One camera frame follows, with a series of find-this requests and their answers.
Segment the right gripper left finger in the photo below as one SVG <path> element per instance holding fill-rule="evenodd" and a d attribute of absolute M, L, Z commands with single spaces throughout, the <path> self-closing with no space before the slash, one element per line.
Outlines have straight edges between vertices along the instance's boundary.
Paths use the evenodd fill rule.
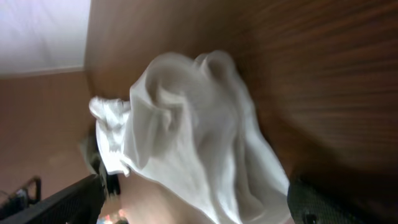
<path fill-rule="evenodd" d="M 96 224 L 105 201 L 98 175 L 90 175 L 1 224 Z"/>

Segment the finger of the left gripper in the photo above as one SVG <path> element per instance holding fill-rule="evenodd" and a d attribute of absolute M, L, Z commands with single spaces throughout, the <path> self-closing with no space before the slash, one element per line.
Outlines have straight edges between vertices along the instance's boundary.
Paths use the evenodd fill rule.
<path fill-rule="evenodd" d="M 33 176 L 12 193 L 1 190 L 1 218 L 8 218 L 41 201 L 42 181 Z"/>

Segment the white printed t-shirt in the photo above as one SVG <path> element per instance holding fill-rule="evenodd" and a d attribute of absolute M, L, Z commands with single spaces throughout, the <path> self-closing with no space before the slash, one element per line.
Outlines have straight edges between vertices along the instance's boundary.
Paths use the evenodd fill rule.
<path fill-rule="evenodd" d="M 94 97 L 108 173 L 163 185 L 214 223 L 285 223 L 289 180 L 229 54 L 153 59 L 129 99 Z"/>

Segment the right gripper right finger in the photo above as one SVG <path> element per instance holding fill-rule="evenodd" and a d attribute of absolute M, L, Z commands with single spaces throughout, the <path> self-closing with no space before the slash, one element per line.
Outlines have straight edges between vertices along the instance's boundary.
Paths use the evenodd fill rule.
<path fill-rule="evenodd" d="M 296 224 L 365 223 L 359 214 L 300 179 L 290 183 L 287 204 Z"/>

